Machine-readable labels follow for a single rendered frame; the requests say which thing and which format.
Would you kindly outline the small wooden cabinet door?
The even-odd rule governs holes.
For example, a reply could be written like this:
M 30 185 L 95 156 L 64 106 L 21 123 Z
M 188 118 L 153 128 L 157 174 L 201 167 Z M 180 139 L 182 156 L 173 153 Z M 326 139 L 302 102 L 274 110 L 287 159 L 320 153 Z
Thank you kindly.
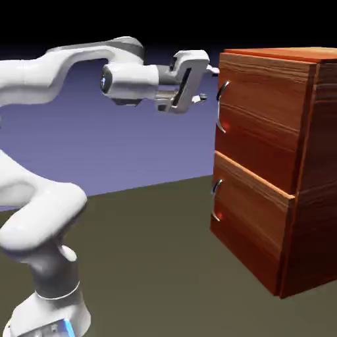
M 280 291 L 284 237 L 292 217 L 294 195 L 257 176 L 216 151 L 213 185 L 215 209 L 220 222 L 211 217 L 211 229 L 222 243 L 274 295 Z

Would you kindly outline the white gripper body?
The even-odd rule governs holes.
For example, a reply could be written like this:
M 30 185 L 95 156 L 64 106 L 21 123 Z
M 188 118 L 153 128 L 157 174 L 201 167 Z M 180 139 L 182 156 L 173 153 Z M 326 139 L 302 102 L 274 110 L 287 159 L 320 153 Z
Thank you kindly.
M 175 63 L 170 73 L 178 81 L 179 88 L 169 111 L 183 114 L 193 103 L 192 99 L 209 65 L 209 56 L 204 50 L 182 50 L 174 58 Z

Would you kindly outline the reddish wooden cabinet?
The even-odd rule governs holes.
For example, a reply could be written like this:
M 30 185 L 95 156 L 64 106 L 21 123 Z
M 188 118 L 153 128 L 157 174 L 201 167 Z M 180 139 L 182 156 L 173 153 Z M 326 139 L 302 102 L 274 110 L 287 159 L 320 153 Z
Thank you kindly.
M 276 296 L 286 298 L 337 280 L 337 48 L 225 49 L 222 53 L 316 64 Z M 218 86 L 216 129 L 221 126 L 220 97 L 226 87 Z

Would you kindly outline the large wooden cabinet door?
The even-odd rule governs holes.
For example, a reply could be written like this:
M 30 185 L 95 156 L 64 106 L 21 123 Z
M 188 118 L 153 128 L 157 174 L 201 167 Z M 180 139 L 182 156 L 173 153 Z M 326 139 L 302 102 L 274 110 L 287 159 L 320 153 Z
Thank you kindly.
M 316 64 L 222 53 L 215 149 L 294 194 Z

